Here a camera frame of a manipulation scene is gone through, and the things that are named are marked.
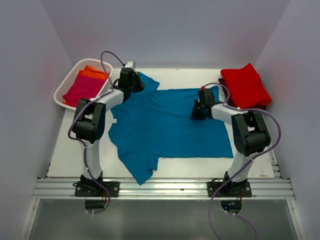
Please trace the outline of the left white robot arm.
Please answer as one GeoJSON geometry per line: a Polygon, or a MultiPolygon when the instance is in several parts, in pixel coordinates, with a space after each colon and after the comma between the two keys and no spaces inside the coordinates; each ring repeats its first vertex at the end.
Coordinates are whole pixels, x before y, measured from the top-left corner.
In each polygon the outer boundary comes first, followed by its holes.
{"type": "Polygon", "coordinates": [[[68,131],[71,140],[78,141],[83,149],[82,185],[102,188],[103,171],[100,164],[100,139],[105,132],[106,112],[124,103],[132,93],[141,92],[145,85],[133,66],[121,68],[117,85],[91,99],[82,98],[76,107],[68,131]]]}

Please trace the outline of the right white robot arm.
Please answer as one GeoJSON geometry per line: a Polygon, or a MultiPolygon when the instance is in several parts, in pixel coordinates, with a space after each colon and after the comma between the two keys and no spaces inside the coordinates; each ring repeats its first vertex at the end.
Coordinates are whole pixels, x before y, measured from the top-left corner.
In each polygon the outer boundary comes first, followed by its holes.
{"type": "Polygon", "coordinates": [[[271,137],[260,109],[244,110],[235,108],[221,101],[216,101],[211,89],[202,87],[190,118],[222,121],[232,126],[233,142],[236,154],[231,167],[225,172],[227,187],[242,184],[248,180],[248,172],[253,158],[262,153],[271,143],[271,137]]]}

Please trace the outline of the teal blue t shirt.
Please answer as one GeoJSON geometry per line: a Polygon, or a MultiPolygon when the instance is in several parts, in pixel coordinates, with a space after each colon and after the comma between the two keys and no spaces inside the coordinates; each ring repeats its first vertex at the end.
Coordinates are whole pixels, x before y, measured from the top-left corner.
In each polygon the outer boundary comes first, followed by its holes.
{"type": "Polygon", "coordinates": [[[139,185],[158,169],[159,158],[233,158],[223,121],[190,118],[196,88],[159,90],[159,82],[140,73],[143,91],[111,109],[108,131],[120,161],[139,185]]]}

